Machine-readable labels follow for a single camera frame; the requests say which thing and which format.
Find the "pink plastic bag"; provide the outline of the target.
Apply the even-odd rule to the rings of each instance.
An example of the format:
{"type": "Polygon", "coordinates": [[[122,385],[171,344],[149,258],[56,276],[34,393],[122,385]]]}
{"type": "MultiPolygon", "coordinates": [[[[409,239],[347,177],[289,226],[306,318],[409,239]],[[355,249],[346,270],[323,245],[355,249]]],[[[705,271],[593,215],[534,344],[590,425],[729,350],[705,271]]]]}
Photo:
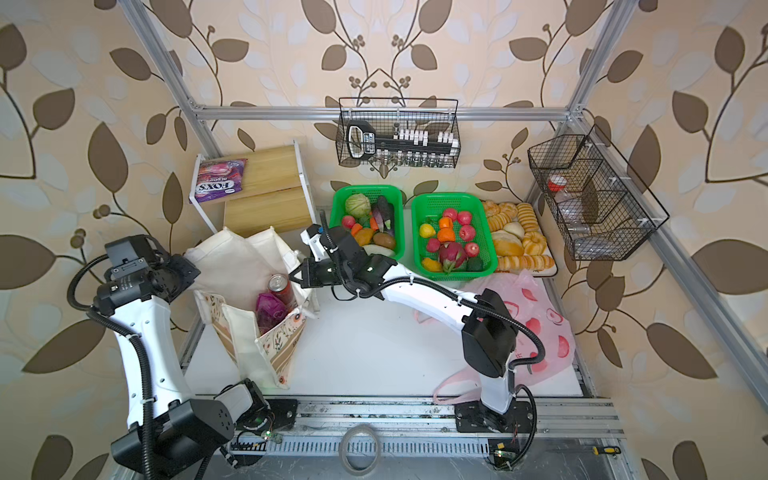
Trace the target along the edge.
{"type": "Polygon", "coordinates": [[[502,412],[519,385],[544,396],[581,394],[570,323],[529,272],[492,274],[462,291],[415,282],[403,291],[407,305],[460,334],[465,366],[438,384],[436,404],[480,400],[502,412]]]}

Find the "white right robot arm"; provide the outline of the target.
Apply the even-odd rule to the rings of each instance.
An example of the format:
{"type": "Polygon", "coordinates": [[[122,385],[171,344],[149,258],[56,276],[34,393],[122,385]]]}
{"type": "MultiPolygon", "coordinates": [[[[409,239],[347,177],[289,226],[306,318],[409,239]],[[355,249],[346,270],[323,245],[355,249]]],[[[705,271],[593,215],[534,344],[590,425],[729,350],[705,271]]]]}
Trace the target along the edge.
{"type": "Polygon", "coordinates": [[[341,227],[312,224],[301,233],[312,256],[289,274],[303,288],[340,286],[351,300],[376,298],[402,304],[458,332],[470,370],[479,376],[480,397],[465,400],[480,428],[508,432],[527,421],[536,426],[530,388],[515,383],[519,366],[537,365],[546,348],[537,334],[516,320],[501,296],[451,289],[409,270],[393,258],[368,254],[341,227]]]}

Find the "red cola can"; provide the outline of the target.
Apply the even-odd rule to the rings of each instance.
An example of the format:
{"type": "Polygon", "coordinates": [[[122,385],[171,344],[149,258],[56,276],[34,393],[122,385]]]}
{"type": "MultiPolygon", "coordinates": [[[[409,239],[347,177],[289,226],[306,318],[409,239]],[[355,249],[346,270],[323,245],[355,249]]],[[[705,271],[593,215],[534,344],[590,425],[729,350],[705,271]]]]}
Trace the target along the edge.
{"type": "Polygon", "coordinates": [[[298,306],[291,281],[287,275],[281,273],[272,274],[267,287],[269,295],[274,300],[278,300],[287,311],[293,310],[298,306]]]}

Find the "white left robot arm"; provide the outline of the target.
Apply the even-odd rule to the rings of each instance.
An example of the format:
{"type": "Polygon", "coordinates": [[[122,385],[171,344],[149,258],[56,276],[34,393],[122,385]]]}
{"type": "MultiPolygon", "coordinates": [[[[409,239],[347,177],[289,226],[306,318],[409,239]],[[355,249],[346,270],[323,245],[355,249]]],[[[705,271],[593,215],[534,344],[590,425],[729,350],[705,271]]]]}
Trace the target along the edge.
{"type": "Polygon", "coordinates": [[[112,443],[111,455],[146,479],[171,479],[191,466],[203,478],[237,425],[269,404],[249,379],[214,396],[190,389],[171,337],[170,304],[199,276],[192,262],[148,234],[105,249],[74,275],[66,298],[118,339],[129,415],[128,431],[112,443]]]}

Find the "green cabbage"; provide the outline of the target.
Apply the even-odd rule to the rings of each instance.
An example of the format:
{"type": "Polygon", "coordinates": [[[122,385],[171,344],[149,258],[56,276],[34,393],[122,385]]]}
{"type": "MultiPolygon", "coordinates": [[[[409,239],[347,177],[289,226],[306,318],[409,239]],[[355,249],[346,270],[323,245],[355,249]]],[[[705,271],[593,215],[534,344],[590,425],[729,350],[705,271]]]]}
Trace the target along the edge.
{"type": "Polygon", "coordinates": [[[365,194],[355,193],[345,200],[344,210],[347,215],[360,219],[371,213],[371,201],[365,194]]]}

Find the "purple lot 100 candy bag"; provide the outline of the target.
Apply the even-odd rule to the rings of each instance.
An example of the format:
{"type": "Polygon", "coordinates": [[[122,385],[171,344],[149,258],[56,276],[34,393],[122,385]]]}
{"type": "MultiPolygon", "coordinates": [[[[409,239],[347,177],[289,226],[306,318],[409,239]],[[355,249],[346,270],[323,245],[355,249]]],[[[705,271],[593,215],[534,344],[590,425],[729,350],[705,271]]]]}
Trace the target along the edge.
{"type": "Polygon", "coordinates": [[[267,292],[258,295],[255,313],[259,333],[265,334],[285,319],[288,310],[278,297],[267,292]]]}

